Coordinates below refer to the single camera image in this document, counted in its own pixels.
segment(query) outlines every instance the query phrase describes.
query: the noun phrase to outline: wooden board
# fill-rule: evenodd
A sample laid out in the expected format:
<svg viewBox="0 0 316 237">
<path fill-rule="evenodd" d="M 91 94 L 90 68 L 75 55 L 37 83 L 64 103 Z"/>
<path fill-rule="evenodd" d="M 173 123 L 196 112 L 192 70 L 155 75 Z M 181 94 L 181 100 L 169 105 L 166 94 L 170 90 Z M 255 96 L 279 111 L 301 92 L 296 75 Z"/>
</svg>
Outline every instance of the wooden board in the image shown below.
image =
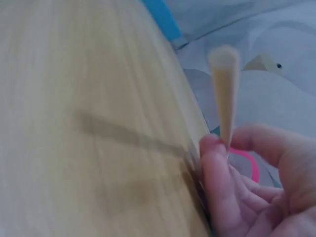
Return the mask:
<svg viewBox="0 0 316 237">
<path fill-rule="evenodd" d="M 138 0 L 0 1 L 0 236 L 207 236 L 207 127 Z"/>
</svg>

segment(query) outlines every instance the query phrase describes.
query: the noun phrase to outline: hand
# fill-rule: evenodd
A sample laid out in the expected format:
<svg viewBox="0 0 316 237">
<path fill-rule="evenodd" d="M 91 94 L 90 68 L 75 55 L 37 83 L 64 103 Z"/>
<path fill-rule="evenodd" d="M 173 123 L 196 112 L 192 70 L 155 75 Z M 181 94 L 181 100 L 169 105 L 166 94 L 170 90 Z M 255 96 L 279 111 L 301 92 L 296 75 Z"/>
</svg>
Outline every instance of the hand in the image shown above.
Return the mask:
<svg viewBox="0 0 316 237">
<path fill-rule="evenodd" d="M 283 189 L 261 187 L 226 161 L 216 135 L 200 141 L 212 224 L 220 237 L 316 236 L 316 141 L 249 125 L 234 132 L 232 147 L 255 151 L 279 170 Z"/>
</svg>

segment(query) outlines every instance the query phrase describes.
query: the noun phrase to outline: wood grain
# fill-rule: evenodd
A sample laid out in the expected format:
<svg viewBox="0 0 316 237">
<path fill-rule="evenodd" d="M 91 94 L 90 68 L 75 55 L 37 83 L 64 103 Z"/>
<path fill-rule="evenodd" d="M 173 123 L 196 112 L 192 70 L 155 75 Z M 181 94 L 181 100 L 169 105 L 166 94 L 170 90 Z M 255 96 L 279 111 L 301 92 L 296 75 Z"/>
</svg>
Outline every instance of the wood grain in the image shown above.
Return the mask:
<svg viewBox="0 0 316 237">
<path fill-rule="evenodd" d="M 207 236 L 207 128 L 138 0 L 0 1 L 0 236 Z"/>
</svg>

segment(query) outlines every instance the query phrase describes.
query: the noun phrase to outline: pink ring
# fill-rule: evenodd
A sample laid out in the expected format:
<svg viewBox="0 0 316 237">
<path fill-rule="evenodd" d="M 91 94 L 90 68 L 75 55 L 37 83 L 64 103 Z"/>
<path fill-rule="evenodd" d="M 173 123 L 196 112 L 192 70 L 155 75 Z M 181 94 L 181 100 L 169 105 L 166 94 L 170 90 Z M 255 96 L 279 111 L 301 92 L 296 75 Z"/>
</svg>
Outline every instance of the pink ring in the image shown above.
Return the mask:
<svg viewBox="0 0 316 237">
<path fill-rule="evenodd" d="M 255 181 L 256 183 L 259 183 L 259 181 L 260 181 L 260 169 L 259 169 L 259 165 L 258 165 L 256 159 L 252 155 L 250 155 L 249 153 L 247 153 L 245 151 L 236 150 L 234 148 L 230 148 L 229 151 L 230 151 L 230 153 L 245 157 L 251 162 L 251 164 L 252 164 L 252 177 L 251 177 L 251 179 L 253 181 Z"/>
</svg>

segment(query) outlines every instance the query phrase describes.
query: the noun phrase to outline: blue object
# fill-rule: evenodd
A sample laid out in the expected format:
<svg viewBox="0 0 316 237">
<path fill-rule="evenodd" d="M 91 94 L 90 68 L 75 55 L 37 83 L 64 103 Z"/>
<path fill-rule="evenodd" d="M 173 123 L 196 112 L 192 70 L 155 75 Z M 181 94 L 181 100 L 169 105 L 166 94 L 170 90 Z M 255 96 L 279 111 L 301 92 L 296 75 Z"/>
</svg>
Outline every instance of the blue object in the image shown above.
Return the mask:
<svg viewBox="0 0 316 237">
<path fill-rule="evenodd" d="M 169 41 L 182 37 L 180 28 L 178 27 L 178 24 L 164 0 L 142 1 Z"/>
</svg>

